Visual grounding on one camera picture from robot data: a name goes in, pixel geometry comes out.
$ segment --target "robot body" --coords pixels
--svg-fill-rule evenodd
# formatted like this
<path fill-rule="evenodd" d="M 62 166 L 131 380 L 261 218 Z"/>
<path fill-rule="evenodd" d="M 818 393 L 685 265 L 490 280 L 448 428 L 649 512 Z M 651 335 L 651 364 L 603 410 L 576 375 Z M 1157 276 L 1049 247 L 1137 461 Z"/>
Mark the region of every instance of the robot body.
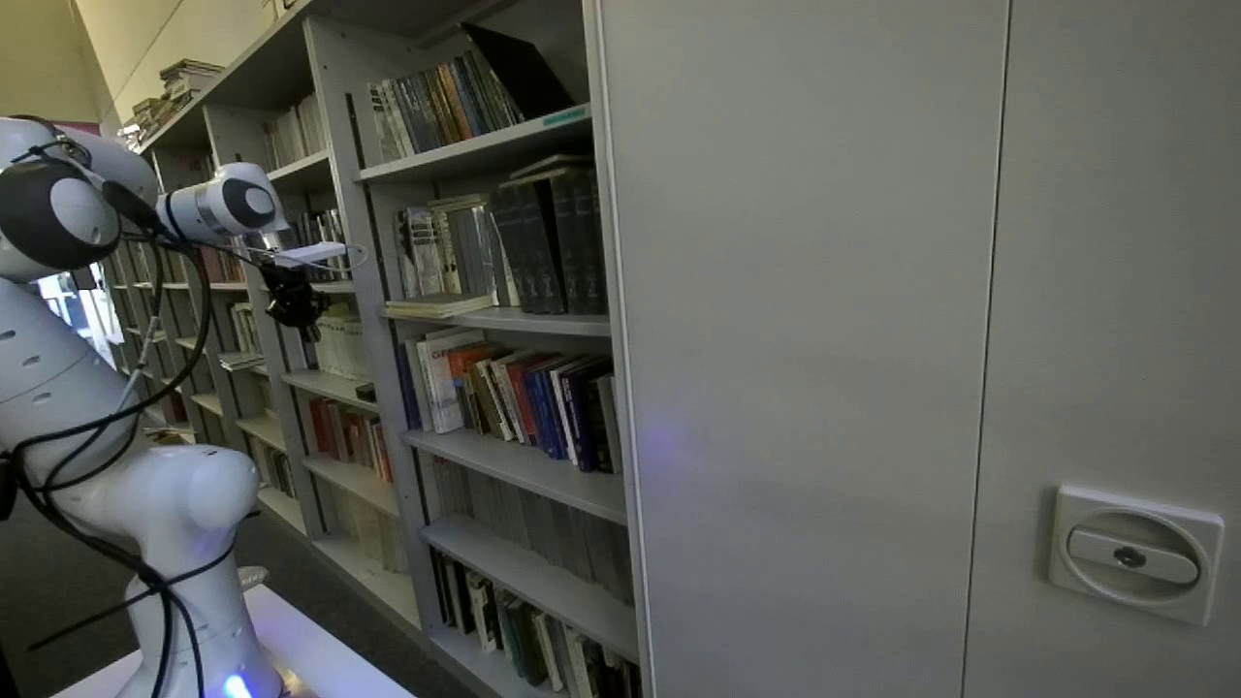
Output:
<path fill-rule="evenodd" d="M 257 166 L 226 166 L 208 185 L 166 193 L 155 210 L 178 246 L 272 234 L 281 212 L 262 181 Z M 117 417 L 141 399 L 25 293 L 25 280 L 99 262 L 119 242 L 124 210 L 141 212 L 146 203 L 155 203 L 155 178 L 124 149 L 0 117 L 0 450 Z M 131 545 L 143 568 L 173 581 L 190 617 L 173 617 L 166 635 L 163 596 L 131 578 L 143 658 L 119 693 L 194 698 L 200 679 L 204 698 L 275 698 L 280 676 L 245 614 L 228 556 L 231 530 L 257 499 L 257 467 L 218 446 L 150 446 L 134 436 L 134 419 L 111 419 L 98 436 L 45 439 L 24 446 L 20 458 L 25 484 L 51 484 L 66 519 L 90 536 Z"/>

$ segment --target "blue light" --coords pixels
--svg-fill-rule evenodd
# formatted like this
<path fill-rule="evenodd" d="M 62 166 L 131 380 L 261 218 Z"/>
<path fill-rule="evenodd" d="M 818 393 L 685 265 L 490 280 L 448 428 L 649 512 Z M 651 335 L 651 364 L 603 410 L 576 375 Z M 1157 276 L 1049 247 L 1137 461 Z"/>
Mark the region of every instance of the blue light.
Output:
<path fill-rule="evenodd" d="M 252 698 L 249 685 L 239 684 L 239 676 L 226 679 L 226 698 Z"/>

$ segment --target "floor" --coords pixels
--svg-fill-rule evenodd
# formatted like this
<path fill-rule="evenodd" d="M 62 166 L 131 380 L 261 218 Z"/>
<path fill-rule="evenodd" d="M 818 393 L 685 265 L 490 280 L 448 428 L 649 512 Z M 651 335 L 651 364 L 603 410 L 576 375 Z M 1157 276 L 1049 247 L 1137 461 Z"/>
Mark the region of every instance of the floor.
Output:
<path fill-rule="evenodd" d="M 378 605 L 359 596 L 331 563 L 267 516 L 252 516 L 235 536 L 235 563 L 262 568 L 267 586 L 390 676 L 413 698 L 468 698 L 448 669 Z M 131 653 L 124 614 L 82 629 L 51 647 L 25 653 L 40 635 L 117 605 L 128 573 L 45 527 L 25 506 L 0 525 L 0 647 L 20 698 L 45 698 L 82 676 Z"/>

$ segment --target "cabinet door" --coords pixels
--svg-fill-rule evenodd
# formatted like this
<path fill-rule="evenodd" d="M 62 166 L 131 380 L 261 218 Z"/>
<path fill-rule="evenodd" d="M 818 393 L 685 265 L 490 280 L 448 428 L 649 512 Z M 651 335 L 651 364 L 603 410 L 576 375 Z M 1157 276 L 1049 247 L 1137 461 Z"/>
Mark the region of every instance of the cabinet door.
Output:
<path fill-rule="evenodd" d="M 1021 0 L 982 458 L 974 698 L 1225 698 L 1204 629 L 1045 581 L 1049 488 L 1241 516 L 1241 6 Z"/>
<path fill-rule="evenodd" d="M 601 6 L 655 693 L 960 691 L 1005 6 Z"/>

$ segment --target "shelf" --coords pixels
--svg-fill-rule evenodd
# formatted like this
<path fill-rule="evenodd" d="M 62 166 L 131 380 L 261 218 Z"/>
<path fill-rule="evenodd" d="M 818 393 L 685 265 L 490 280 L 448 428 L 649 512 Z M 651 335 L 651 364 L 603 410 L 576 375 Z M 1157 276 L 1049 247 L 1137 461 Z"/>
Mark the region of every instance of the shelf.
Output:
<path fill-rule="evenodd" d="M 226 373 L 262 373 L 262 355 L 221 355 Z"/>
<path fill-rule="evenodd" d="M 252 439 L 267 444 L 272 450 L 288 455 L 288 444 L 281 444 L 275 417 L 235 419 L 235 428 Z"/>
<path fill-rule="evenodd" d="M 322 483 L 359 497 L 364 506 L 378 508 L 384 516 L 400 516 L 390 484 L 376 474 L 376 467 L 364 461 L 327 461 L 327 458 L 306 458 L 306 468 L 318 474 Z"/>
<path fill-rule="evenodd" d="M 297 387 L 297 393 L 315 393 L 337 405 L 349 405 L 356 410 L 376 417 L 376 405 L 356 399 L 356 383 L 359 380 L 344 380 L 344 375 L 331 375 L 331 373 L 288 373 L 281 383 Z"/>
<path fill-rule="evenodd" d="M 444 304 L 384 304 L 384 318 L 408 325 L 462 325 L 490 335 L 553 335 L 553 338 L 609 338 L 609 316 L 523 316 L 510 305 L 477 305 L 477 300 Z"/>
<path fill-rule="evenodd" d="M 351 285 L 311 285 L 315 296 L 349 296 L 351 300 Z"/>
<path fill-rule="evenodd" d="M 293 497 L 280 494 L 280 488 L 261 488 L 261 506 L 281 519 L 288 527 L 293 527 L 297 536 L 306 536 L 306 525 L 303 525 L 303 508 Z"/>
<path fill-rule="evenodd" d="M 281 166 L 267 171 L 267 178 L 275 192 L 331 192 L 333 185 L 333 171 L 331 171 L 327 150 L 281 162 Z"/>
<path fill-rule="evenodd" d="M 481 685 L 505 698 L 553 698 L 549 691 L 530 685 L 510 671 L 500 653 L 481 653 L 471 635 L 462 632 L 430 632 L 430 643 L 462 664 Z"/>
<path fill-rule="evenodd" d="M 535 446 L 500 444 L 477 431 L 452 431 L 452 436 L 412 431 L 408 444 L 462 468 L 508 483 L 515 488 L 526 488 L 535 497 L 558 499 L 567 508 L 576 508 L 623 527 L 619 476 L 581 474 L 571 461 L 553 461 Z"/>
<path fill-rule="evenodd" d="M 221 395 L 190 395 L 190 405 L 196 405 L 200 410 L 208 410 L 208 417 L 226 417 L 226 405 L 221 405 Z"/>
<path fill-rule="evenodd" d="M 421 527 L 421 536 L 433 550 L 572 625 L 618 656 L 636 658 L 636 617 L 609 591 L 590 586 L 563 568 L 549 568 L 548 559 L 490 536 L 468 519 L 438 519 Z"/>
<path fill-rule="evenodd" d="M 417 629 L 417 600 L 412 578 L 384 572 L 384 563 L 369 559 L 364 550 L 356 550 L 356 545 L 344 538 L 315 538 L 315 550 L 322 550 L 359 591 L 378 596 L 400 620 Z"/>
<path fill-rule="evenodd" d="M 178 444 L 196 444 L 190 423 L 163 423 L 155 436 L 170 436 Z"/>
<path fill-rule="evenodd" d="M 491 335 L 609 338 L 603 316 L 477 311 L 477 316 L 444 318 L 444 325 L 491 329 Z"/>
<path fill-rule="evenodd" d="M 249 296 L 245 280 L 213 280 L 208 293 L 218 293 L 218 296 Z"/>
<path fill-rule="evenodd" d="M 204 87 L 187 109 L 155 130 L 141 150 L 150 150 L 150 145 L 204 150 L 200 104 L 280 109 L 311 92 L 311 60 L 303 44 L 306 8 L 311 6 L 297 6 L 267 35 L 261 35 L 252 50 L 245 50 L 213 87 Z"/>
<path fill-rule="evenodd" d="M 510 130 L 468 135 L 433 150 L 404 157 L 378 166 L 364 166 L 359 181 L 430 181 L 462 178 L 491 166 L 510 166 L 515 161 L 572 145 L 590 135 L 590 104 L 548 112 Z"/>

